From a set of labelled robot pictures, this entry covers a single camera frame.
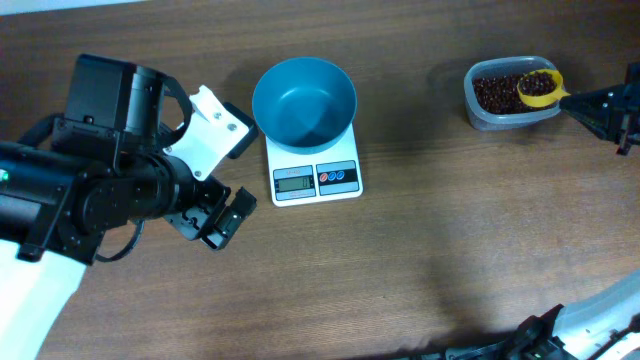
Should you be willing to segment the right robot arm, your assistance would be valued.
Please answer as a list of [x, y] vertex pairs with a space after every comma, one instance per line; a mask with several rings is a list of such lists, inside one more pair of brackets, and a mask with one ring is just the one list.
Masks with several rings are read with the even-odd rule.
[[[615, 144], [618, 155], [628, 155], [639, 145], [639, 64], [628, 65], [623, 83], [565, 95], [559, 106], [598, 139]], [[552, 336], [576, 359], [622, 359], [638, 349], [639, 272], [563, 306]]]

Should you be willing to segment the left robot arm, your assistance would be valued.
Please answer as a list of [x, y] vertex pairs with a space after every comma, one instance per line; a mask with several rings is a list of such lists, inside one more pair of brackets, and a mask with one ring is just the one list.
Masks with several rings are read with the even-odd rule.
[[163, 219], [223, 249], [256, 207], [213, 170], [256, 139], [207, 87], [83, 54], [67, 105], [1, 146], [1, 355], [32, 359], [112, 229]]

